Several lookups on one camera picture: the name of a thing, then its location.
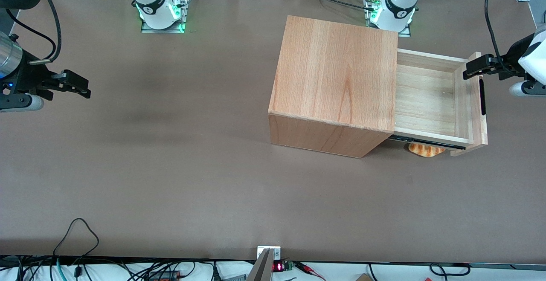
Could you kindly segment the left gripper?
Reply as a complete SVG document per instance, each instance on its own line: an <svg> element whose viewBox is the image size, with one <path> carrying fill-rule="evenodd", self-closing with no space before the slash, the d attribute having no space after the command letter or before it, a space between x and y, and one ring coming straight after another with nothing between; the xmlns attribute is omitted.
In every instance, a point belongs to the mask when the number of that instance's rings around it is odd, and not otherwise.
<svg viewBox="0 0 546 281"><path fill-rule="evenodd" d="M541 25L534 34L515 42L502 56L507 68L514 71L518 77L530 75L537 81L546 81L546 26ZM502 72L497 67L497 58L493 54L485 54L466 63L463 80L469 80L478 75L493 75Z"/></svg>

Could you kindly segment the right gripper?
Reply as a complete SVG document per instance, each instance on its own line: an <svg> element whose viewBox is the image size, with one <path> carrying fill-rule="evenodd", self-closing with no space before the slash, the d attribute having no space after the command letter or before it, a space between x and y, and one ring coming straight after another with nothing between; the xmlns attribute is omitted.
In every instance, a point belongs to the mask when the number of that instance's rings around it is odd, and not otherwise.
<svg viewBox="0 0 546 281"><path fill-rule="evenodd" d="M1 79L1 91L10 90L8 95L1 93L1 102L11 100L15 94L32 94L52 101L52 90L68 91L83 98L90 98L91 91L88 89L89 81L87 79L71 70L62 70L60 73L54 74L44 64L30 65L29 62L33 60L37 60L37 57L29 52L24 52L19 66ZM58 84L44 84L51 79L57 81Z"/></svg>

